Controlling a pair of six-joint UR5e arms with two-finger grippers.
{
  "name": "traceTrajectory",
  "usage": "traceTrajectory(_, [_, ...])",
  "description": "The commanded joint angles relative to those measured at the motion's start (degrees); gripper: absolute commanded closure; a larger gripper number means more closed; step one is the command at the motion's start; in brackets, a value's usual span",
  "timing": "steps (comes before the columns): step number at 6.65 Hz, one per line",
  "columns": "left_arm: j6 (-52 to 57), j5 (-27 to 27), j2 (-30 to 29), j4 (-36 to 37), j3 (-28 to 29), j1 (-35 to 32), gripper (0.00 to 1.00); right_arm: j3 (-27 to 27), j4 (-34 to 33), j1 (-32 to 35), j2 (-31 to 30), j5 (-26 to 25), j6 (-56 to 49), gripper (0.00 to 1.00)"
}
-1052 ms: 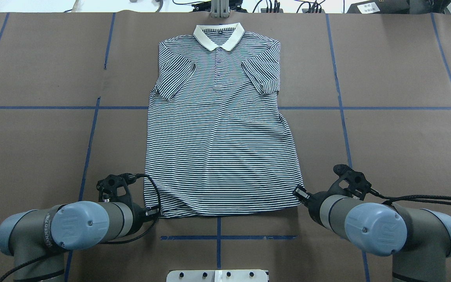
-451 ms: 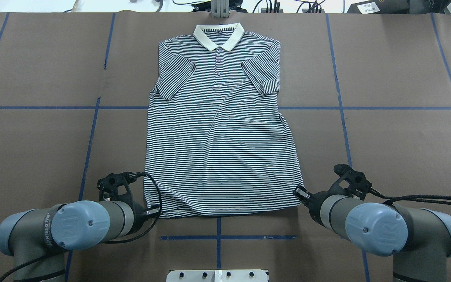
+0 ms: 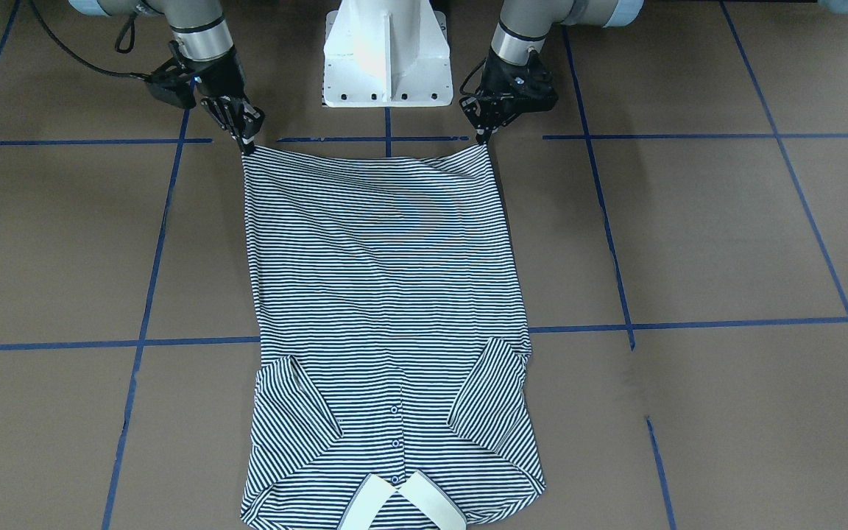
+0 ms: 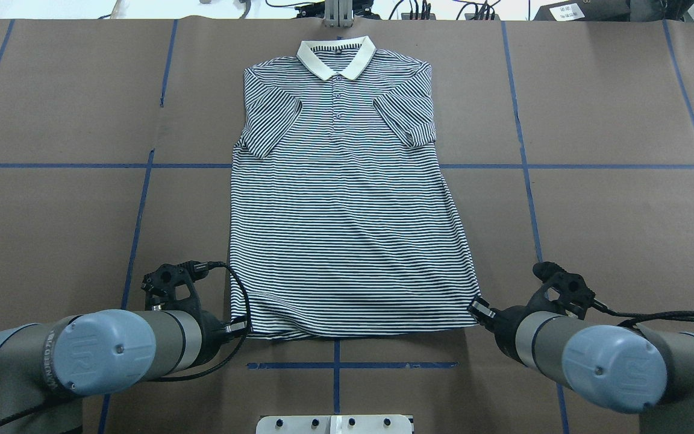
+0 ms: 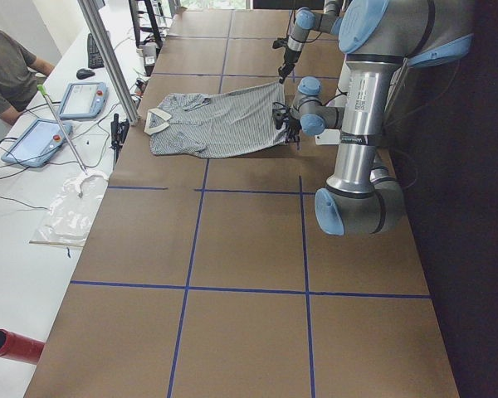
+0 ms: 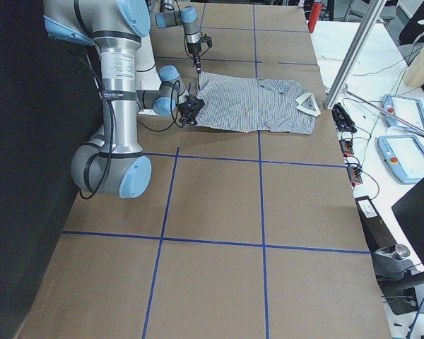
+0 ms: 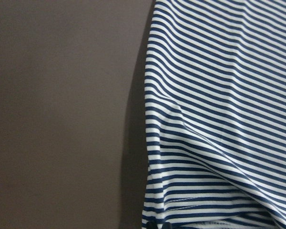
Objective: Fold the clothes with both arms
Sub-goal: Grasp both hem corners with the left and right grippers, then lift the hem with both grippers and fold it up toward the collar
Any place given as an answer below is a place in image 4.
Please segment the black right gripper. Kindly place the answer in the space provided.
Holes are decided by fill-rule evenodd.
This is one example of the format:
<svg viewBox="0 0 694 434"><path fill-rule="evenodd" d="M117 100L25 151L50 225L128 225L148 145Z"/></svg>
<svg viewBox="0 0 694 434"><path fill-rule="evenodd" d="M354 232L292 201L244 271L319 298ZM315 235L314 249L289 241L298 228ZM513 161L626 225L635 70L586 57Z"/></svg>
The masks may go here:
<svg viewBox="0 0 694 434"><path fill-rule="evenodd" d="M474 297L466 308L473 319L485 329L493 329L494 341L499 350L515 362L522 362L516 344L517 330L526 316L526 306L513 306L506 309L490 307L487 300Z"/></svg>

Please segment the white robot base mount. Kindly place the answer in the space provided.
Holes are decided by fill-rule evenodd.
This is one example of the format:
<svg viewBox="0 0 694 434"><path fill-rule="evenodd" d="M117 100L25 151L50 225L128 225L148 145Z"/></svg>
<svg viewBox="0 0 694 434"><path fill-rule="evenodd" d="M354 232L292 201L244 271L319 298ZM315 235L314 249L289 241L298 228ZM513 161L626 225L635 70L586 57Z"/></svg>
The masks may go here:
<svg viewBox="0 0 694 434"><path fill-rule="evenodd" d="M401 414L279 415L262 417L256 433L414 433L413 417Z"/></svg>

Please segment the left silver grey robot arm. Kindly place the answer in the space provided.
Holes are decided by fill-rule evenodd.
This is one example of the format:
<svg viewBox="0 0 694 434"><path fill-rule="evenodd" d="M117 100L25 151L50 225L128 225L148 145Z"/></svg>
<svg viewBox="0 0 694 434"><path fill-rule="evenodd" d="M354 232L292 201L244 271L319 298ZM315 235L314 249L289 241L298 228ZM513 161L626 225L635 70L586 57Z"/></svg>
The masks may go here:
<svg viewBox="0 0 694 434"><path fill-rule="evenodd" d="M145 382L182 382L184 371L239 344L248 314L223 322L182 310L108 309L0 332L0 433L80 433L83 400Z"/></svg>

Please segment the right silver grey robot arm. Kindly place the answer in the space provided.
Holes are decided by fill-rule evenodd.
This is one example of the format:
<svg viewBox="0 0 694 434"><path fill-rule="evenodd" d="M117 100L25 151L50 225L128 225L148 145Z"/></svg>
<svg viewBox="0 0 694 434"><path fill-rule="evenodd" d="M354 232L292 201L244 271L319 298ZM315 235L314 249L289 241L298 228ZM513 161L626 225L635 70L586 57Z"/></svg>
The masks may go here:
<svg viewBox="0 0 694 434"><path fill-rule="evenodd" d="M585 401L639 418L641 433L694 433L694 333L592 324L544 299L468 305L507 357Z"/></svg>

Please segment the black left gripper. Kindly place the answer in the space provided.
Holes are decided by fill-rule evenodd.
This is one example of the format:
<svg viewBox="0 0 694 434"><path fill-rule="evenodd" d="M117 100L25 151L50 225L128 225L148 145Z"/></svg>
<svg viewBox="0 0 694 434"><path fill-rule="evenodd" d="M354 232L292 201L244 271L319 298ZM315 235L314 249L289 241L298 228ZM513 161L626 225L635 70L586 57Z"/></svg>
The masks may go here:
<svg viewBox="0 0 694 434"><path fill-rule="evenodd" d="M223 344L246 336L251 332L251 322L248 316L238 316L226 322L214 314L202 310L200 313L201 348L196 362L209 362L220 351Z"/></svg>

